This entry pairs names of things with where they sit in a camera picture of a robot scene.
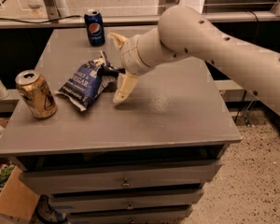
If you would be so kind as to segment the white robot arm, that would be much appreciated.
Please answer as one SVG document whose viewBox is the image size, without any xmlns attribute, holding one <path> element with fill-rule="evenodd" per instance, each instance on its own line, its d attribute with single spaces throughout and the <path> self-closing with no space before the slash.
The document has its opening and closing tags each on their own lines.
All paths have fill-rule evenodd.
<svg viewBox="0 0 280 224">
<path fill-rule="evenodd" d="M 280 53 L 222 33 L 190 7 L 170 7 L 152 30 L 130 38 L 109 37 L 125 73 L 113 102 L 124 102 L 138 78 L 163 63 L 195 57 L 212 64 L 280 116 Z"/>
</svg>

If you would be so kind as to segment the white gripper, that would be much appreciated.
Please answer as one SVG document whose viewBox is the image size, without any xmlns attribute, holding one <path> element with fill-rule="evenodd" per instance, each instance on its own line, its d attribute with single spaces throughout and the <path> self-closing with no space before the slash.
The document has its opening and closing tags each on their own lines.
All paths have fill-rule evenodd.
<svg viewBox="0 0 280 224">
<path fill-rule="evenodd" d="M 121 67 L 126 74 L 119 74 L 117 80 L 117 90 L 113 97 L 115 104 L 124 102 L 136 87 L 139 76 L 153 70 L 140 58 L 137 42 L 140 35 L 126 37 L 118 33 L 111 32 L 108 37 L 113 41 L 115 48 L 120 52 Z"/>
</svg>

